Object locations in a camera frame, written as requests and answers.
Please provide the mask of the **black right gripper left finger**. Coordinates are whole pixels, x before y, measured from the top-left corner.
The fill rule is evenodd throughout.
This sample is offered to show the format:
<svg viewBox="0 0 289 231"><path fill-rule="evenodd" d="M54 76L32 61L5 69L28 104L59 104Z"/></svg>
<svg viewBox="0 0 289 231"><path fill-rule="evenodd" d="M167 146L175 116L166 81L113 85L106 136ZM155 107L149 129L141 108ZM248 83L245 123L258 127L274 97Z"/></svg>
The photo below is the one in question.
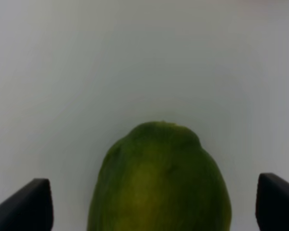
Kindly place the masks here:
<svg viewBox="0 0 289 231"><path fill-rule="evenodd" d="M48 179L33 179L0 203L0 231L50 231L53 223Z"/></svg>

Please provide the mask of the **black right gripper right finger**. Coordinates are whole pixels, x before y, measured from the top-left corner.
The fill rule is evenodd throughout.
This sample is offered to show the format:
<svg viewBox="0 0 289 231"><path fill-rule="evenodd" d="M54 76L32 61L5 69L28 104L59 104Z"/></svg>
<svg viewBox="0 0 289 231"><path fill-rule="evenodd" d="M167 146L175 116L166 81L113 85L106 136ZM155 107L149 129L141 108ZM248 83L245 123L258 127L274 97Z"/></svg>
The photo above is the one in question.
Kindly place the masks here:
<svg viewBox="0 0 289 231"><path fill-rule="evenodd" d="M255 216L261 231L289 231L289 183L273 173L258 178Z"/></svg>

